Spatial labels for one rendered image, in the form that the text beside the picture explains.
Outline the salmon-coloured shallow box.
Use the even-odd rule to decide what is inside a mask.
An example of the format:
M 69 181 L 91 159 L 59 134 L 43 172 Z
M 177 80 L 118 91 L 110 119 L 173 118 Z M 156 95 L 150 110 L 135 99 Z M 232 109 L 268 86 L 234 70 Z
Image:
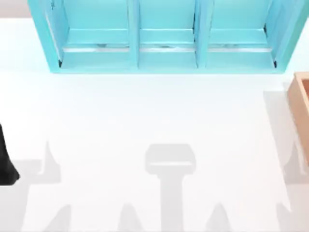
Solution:
M 288 87 L 288 103 L 309 166 L 309 72 L 295 72 Z

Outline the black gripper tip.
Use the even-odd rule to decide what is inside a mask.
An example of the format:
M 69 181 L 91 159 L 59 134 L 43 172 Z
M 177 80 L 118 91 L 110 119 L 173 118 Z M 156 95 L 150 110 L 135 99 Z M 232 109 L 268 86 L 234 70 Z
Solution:
M 2 125 L 0 124 L 0 186 L 12 186 L 20 179 L 6 148 Z

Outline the light blue rack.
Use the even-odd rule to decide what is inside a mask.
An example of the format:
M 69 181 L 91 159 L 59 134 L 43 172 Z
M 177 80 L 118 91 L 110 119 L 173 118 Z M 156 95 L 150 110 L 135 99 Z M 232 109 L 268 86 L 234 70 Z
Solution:
M 309 0 L 28 0 L 52 73 L 283 73 Z

